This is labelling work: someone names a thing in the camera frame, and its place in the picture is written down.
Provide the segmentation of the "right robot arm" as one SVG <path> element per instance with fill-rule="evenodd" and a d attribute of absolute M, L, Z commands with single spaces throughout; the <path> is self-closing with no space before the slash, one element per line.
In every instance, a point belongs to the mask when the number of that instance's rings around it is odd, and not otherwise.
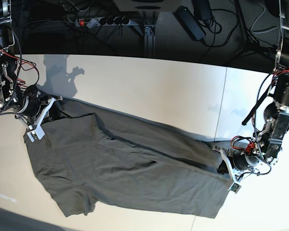
<path fill-rule="evenodd" d="M 12 29 L 12 4 L 0 0 L 0 116 L 13 115 L 32 135 L 42 136 L 42 122 L 50 116 L 50 110 L 62 97 L 53 97 L 40 91 L 36 84 L 26 86 L 20 79 L 24 65 L 36 70 L 36 65 L 16 56 L 12 46 L 20 46 Z"/>

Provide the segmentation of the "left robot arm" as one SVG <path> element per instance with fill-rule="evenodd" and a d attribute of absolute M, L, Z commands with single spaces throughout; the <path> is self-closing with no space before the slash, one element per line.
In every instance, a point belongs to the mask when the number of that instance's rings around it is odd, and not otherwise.
<path fill-rule="evenodd" d="M 256 104 L 242 121 L 244 126 L 249 121 L 255 125 L 257 109 L 267 97 L 271 97 L 273 101 L 263 113 L 263 129 L 255 128 L 253 137 L 233 137 L 228 150 L 213 147 L 223 159 L 217 171 L 229 175 L 226 187 L 235 193 L 241 188 L 240 182 L 245 174 L 259 176 L 259 165 L 266 164 L 271 167 L 278 161 L 282 141 L 289 130 L 289 38 L 286 37 L 289 32 L 289 0 L 277 0 L 275 5 L 279 9 L 280 38 L 276 48 L 275 66 L 270 73 L 272 80 L 264 93 L 257 95 Z"/>

